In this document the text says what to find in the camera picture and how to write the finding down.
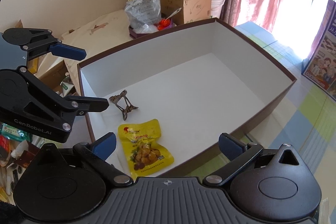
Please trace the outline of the yellow chestnut snack pouch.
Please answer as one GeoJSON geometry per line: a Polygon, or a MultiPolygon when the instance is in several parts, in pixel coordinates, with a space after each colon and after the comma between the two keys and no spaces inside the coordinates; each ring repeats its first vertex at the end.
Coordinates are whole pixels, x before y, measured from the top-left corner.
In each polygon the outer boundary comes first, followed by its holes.
{"type": "Polygon", "coordinates": [[[157,119],[140,124],[122,124],[118,128],[118,137],[134,180],[159,172],[174,162],[169,150],[157,142],[161,137],[157,119]]]}

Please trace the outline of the cream embroidered cloth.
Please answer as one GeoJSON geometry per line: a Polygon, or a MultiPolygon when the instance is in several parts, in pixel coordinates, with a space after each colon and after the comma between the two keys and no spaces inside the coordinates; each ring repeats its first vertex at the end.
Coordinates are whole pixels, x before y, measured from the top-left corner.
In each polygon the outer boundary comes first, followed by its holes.
{"type": "Polygon", "coordinates": [[[63,44],[84,49],[88,59],[130,41],[129,20],[123,10],[111,12],[65,32],[60,40],[63,44]]]}

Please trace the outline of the purple tray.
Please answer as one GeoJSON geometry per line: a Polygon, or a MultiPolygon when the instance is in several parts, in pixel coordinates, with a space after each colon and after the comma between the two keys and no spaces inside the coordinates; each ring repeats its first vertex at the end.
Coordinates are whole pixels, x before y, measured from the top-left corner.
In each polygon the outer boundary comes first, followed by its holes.
{"type": "Polygon", "coordinates": [[[128,30],[129,30],[129,36],[132,39],[136,39],[159,31],[168,30],[176,26],[177,25],[173,22],[172,19],[162,18],[158,23],[150,25],[145,24],[140,28],[132,28],[131,26],[129,26],[128,30]]]}

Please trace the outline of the brown storage box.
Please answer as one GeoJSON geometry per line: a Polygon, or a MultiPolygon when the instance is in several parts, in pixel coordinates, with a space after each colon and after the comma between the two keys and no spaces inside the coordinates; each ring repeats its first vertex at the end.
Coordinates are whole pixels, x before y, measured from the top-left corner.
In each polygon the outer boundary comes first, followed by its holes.
{"type": "Polygon", "coordinates": [[[80,90],[109,98],[127,91],[127,123],[159,121],[174,157],[158,177],[184,176],[219,153],[223,132],[239,138],[280,103],[296,78],[241,32],[201,20],[147,35],[86,59],[80,90]]]}

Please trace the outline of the clear plastic bag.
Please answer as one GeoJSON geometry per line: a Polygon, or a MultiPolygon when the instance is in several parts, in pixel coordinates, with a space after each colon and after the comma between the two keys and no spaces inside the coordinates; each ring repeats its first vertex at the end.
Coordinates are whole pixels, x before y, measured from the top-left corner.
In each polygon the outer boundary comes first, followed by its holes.
{"type": "Polygon", "coordinates": [[[128,0],[124,11],[133,29],[154,25],[161,20],[160,0],[128,0]]]}

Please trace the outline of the blue milk carton box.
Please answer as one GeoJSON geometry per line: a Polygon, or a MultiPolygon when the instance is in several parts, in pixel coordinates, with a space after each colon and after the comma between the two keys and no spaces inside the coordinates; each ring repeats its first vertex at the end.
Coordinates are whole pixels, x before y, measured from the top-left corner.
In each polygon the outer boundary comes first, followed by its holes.
{"type": "Polygon", "coordinates": [[[328,0],[311,51],[302,62],[301,74],[335,99],[335,0],[328,0]]]}

